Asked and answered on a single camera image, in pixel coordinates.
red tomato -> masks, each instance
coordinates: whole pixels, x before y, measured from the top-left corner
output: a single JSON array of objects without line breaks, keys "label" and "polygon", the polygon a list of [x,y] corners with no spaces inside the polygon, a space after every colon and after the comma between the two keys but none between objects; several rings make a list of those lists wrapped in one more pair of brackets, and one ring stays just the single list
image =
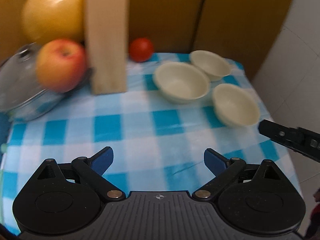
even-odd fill
[{"label": "red tomato", "polygon": [[129,46],[130,58],[135,62],[147,61],[154,52],[153,44],[147,38],[135,39]]}]

red cloth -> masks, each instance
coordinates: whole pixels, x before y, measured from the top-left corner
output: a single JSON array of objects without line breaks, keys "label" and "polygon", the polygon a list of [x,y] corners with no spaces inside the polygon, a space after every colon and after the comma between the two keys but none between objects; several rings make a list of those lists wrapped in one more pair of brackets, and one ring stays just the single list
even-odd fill
[{"label": "red cloth", "polygon": [[311,215],[310,215],[310,219],[312,218],[312,216],[314,214],[320,213],[320,204],[316,205],[315,208],[312,210]]}]

gray ribbed plate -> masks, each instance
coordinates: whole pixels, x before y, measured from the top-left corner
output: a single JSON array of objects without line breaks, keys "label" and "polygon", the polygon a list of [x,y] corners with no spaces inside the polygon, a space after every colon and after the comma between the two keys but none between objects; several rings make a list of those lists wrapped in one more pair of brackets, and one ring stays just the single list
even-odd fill
[{"label": "gray ribbed plate", "polygon": [[191,199],[187,192],[132,192],[109,203],[86,228],[64,236],[22,233],[24,240],[301,240],[295,233],[255,237],[226,224],[214,207]]}]

triangular cutout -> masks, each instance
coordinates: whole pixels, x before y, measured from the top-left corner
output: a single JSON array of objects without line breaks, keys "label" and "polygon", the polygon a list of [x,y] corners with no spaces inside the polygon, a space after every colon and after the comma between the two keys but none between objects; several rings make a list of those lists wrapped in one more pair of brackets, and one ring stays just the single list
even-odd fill
[{"label": "triangular cutout", "polygon": [[265,179],[280,179],[279,175],[273,169],[272,166],[268,166],[263,176]]},{"label": "triangular cutout", "polygon": [[55,177],[56,175],[54,174],[53,168],[51,165],[47,165],[38,176],[38,179],[51,179]]}]

checkered tablecloth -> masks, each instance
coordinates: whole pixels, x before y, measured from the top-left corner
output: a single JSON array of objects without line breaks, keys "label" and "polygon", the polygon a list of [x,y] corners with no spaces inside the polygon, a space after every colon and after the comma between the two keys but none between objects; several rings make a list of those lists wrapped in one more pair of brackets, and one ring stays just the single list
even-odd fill
[{"label": "checkered tablecloth", "polygon": [[[2,163],[5,226],[19,232],[12,202],[44,159],[67,163],[78,156],[90,157],[105,146],[113,148],[114,162],[104,177],[126,193],[193,192],[213,178],[203,162],[206,148],[248,163],[272,159],[300,191],[287,150],[260,135],[256,125],[234,129],[220,123],[211,92],[186,105],[171,104],[161,96],[152,81],[154,70],[165,61],[188,59],[188,54],[157,53],[148,62],[129,61],[126,93],[92,96],[85,87],[44,116],[14,123]],[[243,87],[257,100],[261,119],[270,119],[241,64],[230,63],[232,75],[211,86]]]}]

